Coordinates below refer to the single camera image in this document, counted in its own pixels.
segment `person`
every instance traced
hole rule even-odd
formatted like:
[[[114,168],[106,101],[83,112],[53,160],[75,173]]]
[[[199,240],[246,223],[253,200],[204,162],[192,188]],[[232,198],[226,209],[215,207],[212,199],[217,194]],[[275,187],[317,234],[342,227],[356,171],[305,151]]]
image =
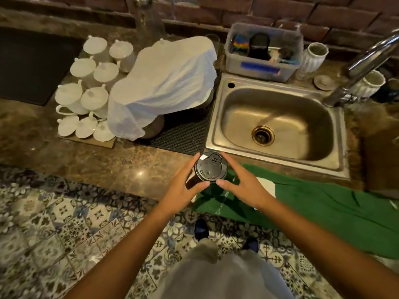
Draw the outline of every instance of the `person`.
[[[389,268],[353,248],[330,232],[291,210],[271,196],[256,177],[232,157],[222,155],[240,180],[217,185],[265,214],[278,226],[334,289],[345,298],[389,299],[399,296],[399,277]],[[163,228],[189,204],[209,181],[185,186],[199,153],[172,178],[167,193],[135,229],[118,243],[65,299],[123,299]],[[153,298],[292,298],[278,271],[257,254],[257,242],[248,239],[240,254],[217,260],[217,246],[207,239],[203,220],[196,222],[198,245],[191,249],[158,283]]]

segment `sink basin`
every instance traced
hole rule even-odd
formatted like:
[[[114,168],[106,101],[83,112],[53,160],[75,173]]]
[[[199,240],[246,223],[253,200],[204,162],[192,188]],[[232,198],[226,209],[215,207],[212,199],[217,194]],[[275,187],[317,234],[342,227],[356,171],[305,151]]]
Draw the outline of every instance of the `sink basin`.
[[[341,108],[313,90],[223,74],[206,147],[348,178]]]

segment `blue label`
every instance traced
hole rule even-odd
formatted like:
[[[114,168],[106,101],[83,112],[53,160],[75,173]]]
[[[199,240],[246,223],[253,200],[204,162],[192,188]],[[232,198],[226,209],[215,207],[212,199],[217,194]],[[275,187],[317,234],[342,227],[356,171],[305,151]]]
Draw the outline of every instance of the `blue label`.
[[[260,65],[260,64],[250,63],[250,62],[241,62],[241,68],[272,73],[274,75],[278,75],[280,72],[280,68],[268,66],[268,65]]]

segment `clear plastic bin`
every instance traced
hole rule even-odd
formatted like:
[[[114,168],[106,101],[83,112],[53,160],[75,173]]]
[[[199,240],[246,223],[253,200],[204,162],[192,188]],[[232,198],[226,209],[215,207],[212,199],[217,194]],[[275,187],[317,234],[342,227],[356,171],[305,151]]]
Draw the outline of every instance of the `clear plastic bin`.
[[[236,55],[230,52],[233,38],[236,34],[248,37],[256,33],[266,33],[270,37],[269,49],[280,49],[286,42],[294,43],[295,53],[291,58],[297,65],[275,63],[265,60],[253,59],[247,56]],[[236,75],[249,76],[262,80],[286,82],[288,78],[299,68],[302,62],[303,36],[300,32],[259,26],[247,23],[234,23],[227,35],[225,44],[226,70]]]

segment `forearm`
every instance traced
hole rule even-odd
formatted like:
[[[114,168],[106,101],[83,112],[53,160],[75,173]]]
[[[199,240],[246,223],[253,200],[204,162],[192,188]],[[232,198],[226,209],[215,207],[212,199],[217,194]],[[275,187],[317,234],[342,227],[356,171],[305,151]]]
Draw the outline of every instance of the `forearm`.
[[[392,271],[278,200],[268,199],[260,211],[281,229],[341,295],[394,298],[399,293],[399,278]]]
[[[159,204],[68,292],[65,299],[123,299],[172,217]]]

